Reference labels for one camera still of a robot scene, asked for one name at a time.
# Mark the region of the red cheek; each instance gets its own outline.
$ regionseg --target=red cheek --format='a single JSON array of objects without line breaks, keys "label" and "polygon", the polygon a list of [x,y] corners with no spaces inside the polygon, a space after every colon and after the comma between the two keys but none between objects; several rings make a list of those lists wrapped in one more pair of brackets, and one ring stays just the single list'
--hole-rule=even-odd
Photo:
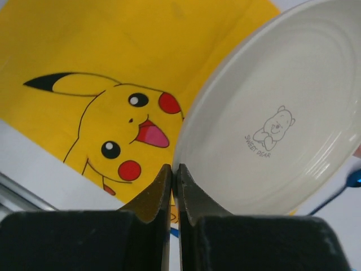
[{"label": "red cheek", "polygon": [[134,181],[139,178],[142,168],[136,161],[128,160],[123,162],[118,168],[119,177],[124,181]]},{"label": "red cheek", "polygon": [[159,107],[168,114],[176,114],[181,111],[177,100],[169,93],[163,93],[158,100]]}]

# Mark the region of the pikachu mouth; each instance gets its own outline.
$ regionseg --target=pikachu mouth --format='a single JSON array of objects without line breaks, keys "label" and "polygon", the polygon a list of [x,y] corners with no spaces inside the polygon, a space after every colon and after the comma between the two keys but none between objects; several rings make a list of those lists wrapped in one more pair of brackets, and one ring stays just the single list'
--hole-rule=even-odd
[{"label": "pikachu mouth", "polygon": [[139,124],[139,132],[135,140],[159,148],[167,148],[169,146],[168,137],[149,119]]}]

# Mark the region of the cartoon character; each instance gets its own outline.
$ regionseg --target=cartoon character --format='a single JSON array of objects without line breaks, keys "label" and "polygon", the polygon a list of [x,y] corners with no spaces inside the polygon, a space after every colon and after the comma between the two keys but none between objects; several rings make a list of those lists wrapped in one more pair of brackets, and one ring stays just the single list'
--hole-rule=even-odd
[{"label": "cartoon character", "polygon": [[79,72],[45,75],[24,85],[89,99],[64,163],[124,203],[170,162],[183,122],[171,94]]},{"label": "cartoon character", "polygon": [[177,224],[178,223],[178,211],[177,211],[177,208],[175,206],[175,204],[171,204],[170,206],[170,222],[171,223],[175,223]]},{"label": "cartoon character", "polygon": [[253,140],[261,143],[267,151],[270,151],[284,137],[286,131],[294,122],[295,119],[292,118],[291,112],[281,106],[278,108],[277,114],[268,119],[263,128],[254,134]]}]

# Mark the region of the black ear tip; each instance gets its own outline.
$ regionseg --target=black ear tip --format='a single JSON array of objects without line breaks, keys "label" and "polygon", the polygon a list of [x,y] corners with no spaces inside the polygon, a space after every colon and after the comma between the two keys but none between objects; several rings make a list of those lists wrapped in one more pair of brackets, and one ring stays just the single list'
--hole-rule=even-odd
[{"label": "black ear tip", "polygon": [[23,85],[30,86],[31,88],[35,88],[35,89],[52,91],[52,87],[57,82],[57,80],[71,74],[73,74],[73,72],[62,72],[62,73],[53,73],[51,75],[44,75],[41,77],[31,79],[23,83]]}]

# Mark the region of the pink tongue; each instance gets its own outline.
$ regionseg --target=pink tongue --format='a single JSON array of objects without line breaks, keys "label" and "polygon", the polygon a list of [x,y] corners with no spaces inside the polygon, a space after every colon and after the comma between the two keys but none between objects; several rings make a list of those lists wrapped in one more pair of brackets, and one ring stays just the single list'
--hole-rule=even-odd
[{"label": "pink tongue", "polygon": [[149,126],[147,128],[147,133],[144,139],[145,143],[161,148],[169,146],[169,140],[157,126]]}]

